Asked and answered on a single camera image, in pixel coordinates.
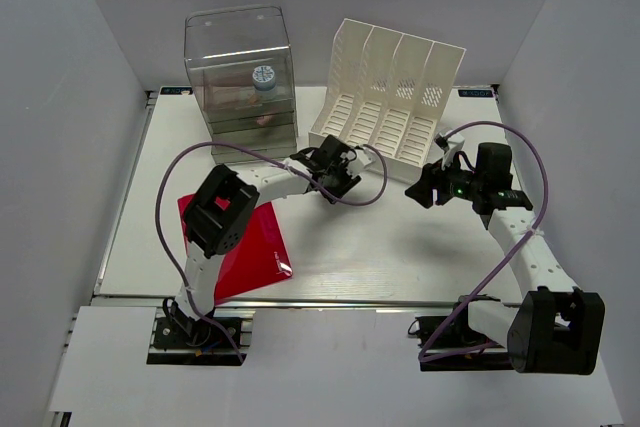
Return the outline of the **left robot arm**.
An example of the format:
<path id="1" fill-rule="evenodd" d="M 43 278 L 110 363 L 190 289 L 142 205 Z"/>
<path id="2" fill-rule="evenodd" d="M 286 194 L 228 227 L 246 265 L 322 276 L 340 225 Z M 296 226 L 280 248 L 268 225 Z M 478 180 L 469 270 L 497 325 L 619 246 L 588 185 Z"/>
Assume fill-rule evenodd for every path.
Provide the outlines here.
<path id="1" fill-rule="evenodd" d="M 259 208 L 312 192 L 331 203 L 342 202 L 361 181 L 361 173 L 375 163 L 368 148 L 351 147 L 334 136 L 283 160 L 249 154 L 264 163 L 244 172 L 226 164 L 215 166 L 182 214 L 186 261 L 178 266 L 182 286 L 169 312 L 177 334 L 191 346 L 210 337 L 212 324 L 207 317 L 215 310 L 214 291 L 223 260 L 243 242 Z"/>

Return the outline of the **pink stapler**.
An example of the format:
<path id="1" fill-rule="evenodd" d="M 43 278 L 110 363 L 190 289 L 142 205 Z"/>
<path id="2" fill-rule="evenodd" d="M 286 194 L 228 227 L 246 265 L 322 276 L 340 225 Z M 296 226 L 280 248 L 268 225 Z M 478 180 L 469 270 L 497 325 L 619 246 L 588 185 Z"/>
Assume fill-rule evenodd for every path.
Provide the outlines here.
<path id="1" fill-rule="evenodd" d="M 263 115 L 256 118 L 256 124 L 261 127 L 273 125 L 275 121 L 276 121 L 276 115 L 274 114 Z"/>

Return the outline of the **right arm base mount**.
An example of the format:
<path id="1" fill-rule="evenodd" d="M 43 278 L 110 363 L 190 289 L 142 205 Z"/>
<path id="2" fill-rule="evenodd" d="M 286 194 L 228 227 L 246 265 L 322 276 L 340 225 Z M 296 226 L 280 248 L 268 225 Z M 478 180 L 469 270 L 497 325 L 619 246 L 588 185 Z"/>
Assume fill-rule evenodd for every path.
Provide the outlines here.
<path id="1" fill-rule="evenodd" d="M 407 329 L 409 338 L 419 341 L 421 349 L 431 334 L 436 330 L 446 316 L 419 316 L 416 317 Z M 513 370 L 506 351 L 496 349 L 484 349 L 479 347 L 491 342 L 483 334 L 479 334 L 464 324 L 466 321 L 457 319 L 444 330 L 435 340 L 428 355 L 436 355 L 449 350 L 473 348 L 471 352 L 445 357 L 432 362 L 420 362 L 421 372 L 490 372 Z"/>

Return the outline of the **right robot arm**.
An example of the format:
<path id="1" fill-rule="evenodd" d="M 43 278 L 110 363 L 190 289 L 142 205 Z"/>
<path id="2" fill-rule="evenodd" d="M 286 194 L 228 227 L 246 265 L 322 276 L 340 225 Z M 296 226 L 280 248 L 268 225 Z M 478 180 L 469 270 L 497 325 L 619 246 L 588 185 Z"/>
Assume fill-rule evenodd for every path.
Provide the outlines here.
<path id="1" fill-rule="evenodd" d="M 457 198 L 470 202 L 502 249 L 522 300 L 509 307 L 477 292 L 460 297 L 452 313 L 424 338 L 423 368 L 494 347 L 519 373 L 589 375 L 597 363 L 605 304 L 566 273 L 543 235 L 527 195 L 512 187 L 512 151 L 506 144 L 479 145 L 469 166 L 463 140 L 441 140 L 443 156 L 422 169 L 406 195 L 425 208 Z"/>

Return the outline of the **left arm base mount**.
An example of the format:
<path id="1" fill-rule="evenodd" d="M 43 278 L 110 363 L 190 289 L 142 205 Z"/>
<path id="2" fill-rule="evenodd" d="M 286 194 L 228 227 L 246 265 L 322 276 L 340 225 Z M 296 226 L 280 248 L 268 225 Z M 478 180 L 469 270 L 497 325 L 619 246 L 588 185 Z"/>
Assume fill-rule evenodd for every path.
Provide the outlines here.
<path id="1" fill-rule="evenodd" d="M 149 343 L 147 365 L 240 367 L 242 361 L 219 329 L 207 324 L 188 340 L 164 314 L 157 315 Z"/>

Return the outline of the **clear plastic drawer cabinet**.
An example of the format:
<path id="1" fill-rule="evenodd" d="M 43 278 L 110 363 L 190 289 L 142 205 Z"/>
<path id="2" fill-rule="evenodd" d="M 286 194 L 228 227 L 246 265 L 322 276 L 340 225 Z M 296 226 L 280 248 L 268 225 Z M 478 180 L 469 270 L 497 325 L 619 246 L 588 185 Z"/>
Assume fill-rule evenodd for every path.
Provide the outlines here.
<path id="1" fill-rule="evenodd" d="M 201 115 L 216 143 L 217 163 L 246 162 L 250 157 L 232 144 L 283 159 L 297 151 L 297 113 L 293 56 L 282 9 L 247 5 L 200 11 L 185 20 L 184 64 Z M 274 97 L 259 98 L 253 69 L 269 65 L 276 72 Z M 261 127 L 256 118 L 276 115 Z"/>

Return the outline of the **red plastic folder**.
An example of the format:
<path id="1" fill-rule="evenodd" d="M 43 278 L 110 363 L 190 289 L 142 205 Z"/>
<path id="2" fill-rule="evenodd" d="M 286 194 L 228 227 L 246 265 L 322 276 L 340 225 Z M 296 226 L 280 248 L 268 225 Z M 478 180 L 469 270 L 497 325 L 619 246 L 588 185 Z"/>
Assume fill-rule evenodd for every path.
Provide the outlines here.
<path id="1" fill-rule="evenodd" d="M 289 279 L 291 261 L 273 206 L 256 208 L 239 243 L 222 256 L 206 258 L 193 242 L 185 242 L 185 273 L 196 307 L 208 313 L 239 294 Z"/>

